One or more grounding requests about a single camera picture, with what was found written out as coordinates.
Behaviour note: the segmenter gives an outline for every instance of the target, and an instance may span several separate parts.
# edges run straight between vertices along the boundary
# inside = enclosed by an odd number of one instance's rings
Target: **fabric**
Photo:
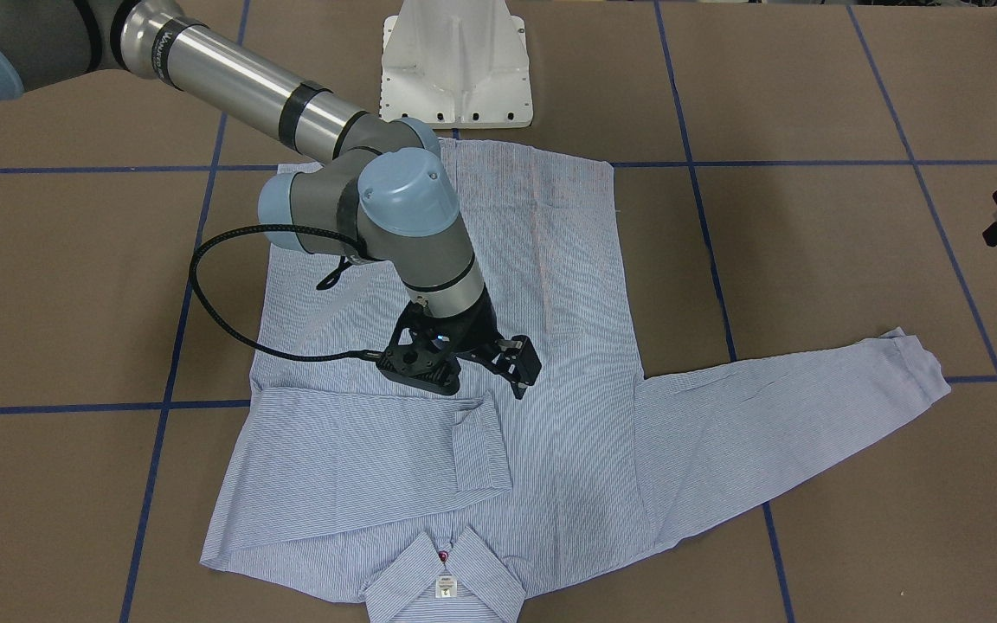
[[[460,392],[444,398],[371,363],[257,354],[209,567],[365,601],[380,623],[511,623],[523,599],[779,496],[949,392],[933,355],[901,331],[646,380],[612,167],[505,143],[442,147],[499,330],[533,337],[537,385],[518,401],[464,364]],[[407,303],[395,271],[352,268],[316,292],[333,266],[273,249],[261,342],[385,346]],[[441,596],[453,580],[455,596]]]

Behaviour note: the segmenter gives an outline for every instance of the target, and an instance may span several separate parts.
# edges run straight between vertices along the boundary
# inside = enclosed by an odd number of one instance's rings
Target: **brown floor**
[[[399,5],[253,0],[244,40],[373,110],[379,24]],[[241,0],[183,6],[241,31]],[[768,508],[530,600],[522,620],[997,620],[997,248],[980,237],[997,9],[854,23],[841,7],[662,3],[669,80],[653,3],[510,6],[537,118],[463,138],[618,164],[649,374],[902,326],[955,388]],[[266,169],[294,159],[126,74],[0,104],[0,622],[367,620],[197,564],[252,357],[187,306],[186,263],[204,208],[207,236],[252,222]],[[204,266],[245,331],[266,247]]]

